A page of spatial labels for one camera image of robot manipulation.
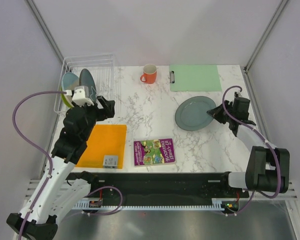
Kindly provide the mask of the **large teal plate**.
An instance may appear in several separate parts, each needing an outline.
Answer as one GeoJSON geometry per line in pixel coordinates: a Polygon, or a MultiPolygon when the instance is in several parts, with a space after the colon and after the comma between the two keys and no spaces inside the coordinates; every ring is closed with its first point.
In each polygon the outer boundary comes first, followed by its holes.
{"type": "Polygon", "coordinates": [[[175,123],[182,130],[198,131],[213,121],[207,111],[215,107],[216,103],[209,97],[191,97],[185,100],[175,111],[175,123]]]}

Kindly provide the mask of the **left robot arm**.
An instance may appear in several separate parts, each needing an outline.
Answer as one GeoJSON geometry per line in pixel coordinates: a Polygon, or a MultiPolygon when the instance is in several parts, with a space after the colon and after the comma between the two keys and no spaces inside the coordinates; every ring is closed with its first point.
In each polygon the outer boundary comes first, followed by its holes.
{"type": "Polygon", "coordinates": [[[66,214],[82,198],[94,197],[100,191],[96,176],[83,171],[72,186],[57,196],[66,178],[87,149],[87,141],[96,125],[113,118],[115,101],[97,96],[92,104],[75,104],[63,120],[63,128],[51,153],[46,153],[48,165],[34,193],[18,212],[11,213],[6,223],[27,240],[51,240],[66,214]]]}

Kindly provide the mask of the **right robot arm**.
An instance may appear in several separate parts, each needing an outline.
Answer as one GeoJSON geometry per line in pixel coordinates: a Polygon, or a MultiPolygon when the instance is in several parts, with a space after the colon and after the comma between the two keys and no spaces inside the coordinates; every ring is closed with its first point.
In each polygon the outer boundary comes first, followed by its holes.
{"type": "Polygon", "coordinates": [[[235,97],[210,109],[207,114],[221,124],[228,123],[235,137],[250,151],[245,172],[227,172],[227,179],[219,184],[225,197],[232,196],[237,188],[257,191],[263,195],[272,192],[270,198],[286,193],[289,189],[290,153],[270,143],[249,120],[250,100],[235,97]]]}

